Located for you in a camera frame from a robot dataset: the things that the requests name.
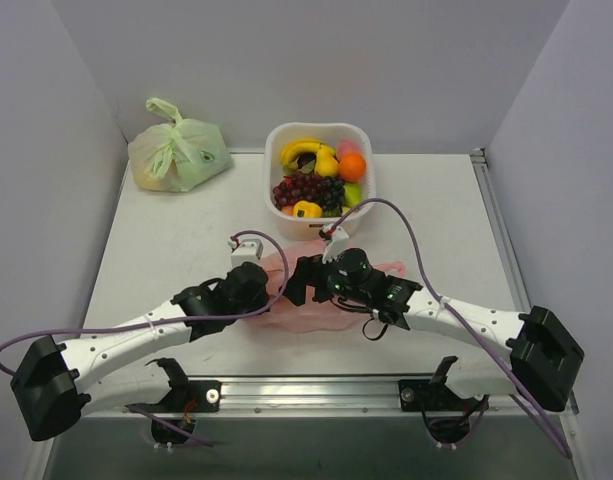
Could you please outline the green pear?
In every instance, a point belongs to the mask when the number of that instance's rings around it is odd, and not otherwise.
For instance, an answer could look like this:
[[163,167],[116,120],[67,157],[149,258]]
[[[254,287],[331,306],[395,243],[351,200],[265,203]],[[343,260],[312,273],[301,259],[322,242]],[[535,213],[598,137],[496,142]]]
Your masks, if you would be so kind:
[[344,184],[344,206],[348,208],[355,207],[363,200],[363,192],[361,185],[358,183],[346,182]]

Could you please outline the aluminium right side rail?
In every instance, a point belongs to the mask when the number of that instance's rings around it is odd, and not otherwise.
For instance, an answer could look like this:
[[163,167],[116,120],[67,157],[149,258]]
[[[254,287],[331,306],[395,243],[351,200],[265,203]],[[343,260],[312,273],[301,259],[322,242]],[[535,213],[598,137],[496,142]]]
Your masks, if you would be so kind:
[[486,158],[486,150],[484,148],[475,149],[470,152],[469,157],[501,258],[502,268],[509,285],[513,303],[518,308],[529,309],[531,306],[530,299],[525,288],[512,240],[495,194]]

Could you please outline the dark blue grape bunch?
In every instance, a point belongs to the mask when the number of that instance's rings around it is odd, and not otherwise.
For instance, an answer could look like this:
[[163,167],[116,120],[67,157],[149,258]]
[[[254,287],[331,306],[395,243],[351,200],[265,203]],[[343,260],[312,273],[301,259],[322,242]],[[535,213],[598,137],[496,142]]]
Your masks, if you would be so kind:
[[325,215],[337,216],[345,202],[345,182],[337,177],[324,177],[319,184],[317,204]]

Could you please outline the orange tangerine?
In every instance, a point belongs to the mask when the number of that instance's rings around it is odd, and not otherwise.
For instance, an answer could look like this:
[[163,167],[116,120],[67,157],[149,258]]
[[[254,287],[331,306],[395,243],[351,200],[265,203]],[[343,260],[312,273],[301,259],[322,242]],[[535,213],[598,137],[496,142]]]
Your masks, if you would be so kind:
[[360,153],[351,152],[339,160],[339,177],[345,182],[358,183],[366,172],[366,160]]

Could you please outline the aluminium rail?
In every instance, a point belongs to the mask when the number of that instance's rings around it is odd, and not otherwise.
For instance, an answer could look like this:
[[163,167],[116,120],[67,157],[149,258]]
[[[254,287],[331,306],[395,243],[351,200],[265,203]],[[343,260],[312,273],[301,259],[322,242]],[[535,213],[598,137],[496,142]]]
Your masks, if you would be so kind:
[[220,418],[380,418],[456,417],[479,401],[464,399],[430,374],[209,376],[191,375],[190,391],[164,401],[154,391],[122,400],[160,418],[216,416]]
[[513,303],[518,308],[529,309],[531,306],[530,299],[525,288],[512,240],[495,194],[486,158],[486,150],[484,148],[475,149],[470,152],[469,157],[501,258],[502,268],[509,285]]

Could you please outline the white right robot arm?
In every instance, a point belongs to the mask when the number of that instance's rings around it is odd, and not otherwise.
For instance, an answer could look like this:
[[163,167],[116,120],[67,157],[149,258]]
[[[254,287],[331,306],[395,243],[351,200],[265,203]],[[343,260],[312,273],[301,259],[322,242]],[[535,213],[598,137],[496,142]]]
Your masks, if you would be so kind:
[[580,344],[547,308],[503,311],[447,297],[436,299],[427,287],[372,266],[359,248],[330,261],[320,255],[299,258],[284,295],[301,306],[307,288],[313,288],[317,303],[335,297],[349,300],[386,325],[477,346],[509,366],[510,377],[478,367],[458,377],[457,364],[439,368],[440,377],[430,383],[429,395],[442,409],[477,395],[519,393],[546,411],[561,412],[585,358]]

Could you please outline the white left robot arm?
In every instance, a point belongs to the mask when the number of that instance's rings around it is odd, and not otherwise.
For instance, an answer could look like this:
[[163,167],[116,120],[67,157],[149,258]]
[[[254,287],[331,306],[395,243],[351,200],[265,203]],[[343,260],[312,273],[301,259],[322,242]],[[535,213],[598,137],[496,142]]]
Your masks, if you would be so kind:
[[109,333],[62,343],[50,335],[35,340],[11,380],[31,439],[54,438],[99,410],[135,404],[175,412],[198,405],[201,396],[181,365],[157,352],[220,333],[266,306],[267,282],[259,265],[245,262]]

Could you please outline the yellow bell pepper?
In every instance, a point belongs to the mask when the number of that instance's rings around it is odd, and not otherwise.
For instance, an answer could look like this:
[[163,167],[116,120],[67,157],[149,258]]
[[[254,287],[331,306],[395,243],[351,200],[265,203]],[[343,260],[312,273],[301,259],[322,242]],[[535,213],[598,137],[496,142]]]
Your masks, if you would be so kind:
[[293,206],[292,214],[297,218],[321,218],[323,210],[317,203],[301,200]]

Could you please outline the yellow banana bunch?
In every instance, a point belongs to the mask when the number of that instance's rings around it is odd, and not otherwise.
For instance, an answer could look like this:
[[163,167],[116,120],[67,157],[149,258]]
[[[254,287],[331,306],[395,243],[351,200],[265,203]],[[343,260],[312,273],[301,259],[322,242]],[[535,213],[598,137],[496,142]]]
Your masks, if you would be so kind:
[[305,153],[316,153],[323,143],[314,138],[301,138],[285,145],[280,153],[280,162],[283,166],[288,166],[300,155]]

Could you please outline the aluminium front rail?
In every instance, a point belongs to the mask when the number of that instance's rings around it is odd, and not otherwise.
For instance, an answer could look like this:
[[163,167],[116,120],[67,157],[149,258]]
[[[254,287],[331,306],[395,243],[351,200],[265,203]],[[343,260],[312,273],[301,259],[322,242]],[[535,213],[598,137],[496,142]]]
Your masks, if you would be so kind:
[[154,391],[122,400],[160,418],[216,416],[220,418],[380,418],[456,417],[479,401],[464,399],[430,374],[209,376],[191,375],[190,391],[164,401]]

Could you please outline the green knotted plastic bag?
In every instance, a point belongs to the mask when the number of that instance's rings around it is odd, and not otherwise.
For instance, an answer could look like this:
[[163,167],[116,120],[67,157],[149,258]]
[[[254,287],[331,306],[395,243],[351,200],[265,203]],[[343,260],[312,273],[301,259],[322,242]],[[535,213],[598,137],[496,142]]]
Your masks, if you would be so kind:
[[188,192],[234,166],[218,126],[185,118],[179,109],[151,97],[146,109],[164,120],[128,144],[136,185],[147,191]]

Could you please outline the white plastic fruit basket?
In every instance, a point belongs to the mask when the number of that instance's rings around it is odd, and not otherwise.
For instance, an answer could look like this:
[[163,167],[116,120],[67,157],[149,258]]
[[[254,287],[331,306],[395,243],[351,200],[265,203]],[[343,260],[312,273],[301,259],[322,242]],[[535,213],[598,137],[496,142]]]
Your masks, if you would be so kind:
[[335,221],[336,217],[322,219],[289,217],[273,205],[271,195],[271,187],[283,177],[280,166],[281,150],[291,141],[301,138],[316,138],[331,146],[336,146],[341,140],[353,141],[367,162],[367,171],[359,182],[362,187],[362,199],[375,198],[377,191],[372,146],[367,134],[361,128],[348,123],[290,122],[277,126],[266,139],[262,169],[262,198],[278,231],[287,239],[305,241],[317,238],[317,231],[322,225]]

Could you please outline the red grape bunch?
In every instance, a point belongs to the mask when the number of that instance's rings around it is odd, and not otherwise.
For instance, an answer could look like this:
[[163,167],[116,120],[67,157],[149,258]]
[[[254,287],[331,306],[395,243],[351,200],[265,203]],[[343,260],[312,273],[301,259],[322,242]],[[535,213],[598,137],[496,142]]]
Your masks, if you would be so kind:
[[314,173],[297,172],[291,176],[285,176],[271,188],[271,199],[278,209],[293,206],[302,200],[317,203],[323,190],[320,176]]

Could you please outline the pink plastic bag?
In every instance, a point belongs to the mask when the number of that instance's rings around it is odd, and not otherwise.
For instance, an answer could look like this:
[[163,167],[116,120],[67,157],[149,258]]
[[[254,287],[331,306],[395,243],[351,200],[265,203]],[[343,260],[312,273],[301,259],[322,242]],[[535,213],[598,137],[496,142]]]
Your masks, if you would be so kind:
[[[296,263],[301,256],[313,256],[324,253],[324,243],[321,240],[299,242],[287,247],[284,252],[288,260],[289,274],[294,273]],[[260,266],[268,276],[267,291],[275,296],[284,278],[283,263],[280,254],[264,254]],[[406,275],[406,266],[400,261],[374,265],[386,274],[396,277]],[[307,288],[307,302],[300,307],[282,298],[271,310],[263,315],[244,319],[244,323],[252,328],[268,328],[294,334],[305,334],[315,331],[342,331],[367,320],[367,315],[345,312],[330,303],[312,301],[314,289]]]

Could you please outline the yellow fruit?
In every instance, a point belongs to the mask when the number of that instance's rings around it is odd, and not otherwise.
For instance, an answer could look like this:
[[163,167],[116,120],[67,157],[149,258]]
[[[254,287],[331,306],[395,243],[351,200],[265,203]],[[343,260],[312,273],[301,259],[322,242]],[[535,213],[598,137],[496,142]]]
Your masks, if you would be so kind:
[[316,152],[314,172],[321,177],[336,177],[339,172],[339,162],[336,151],[322,145]]

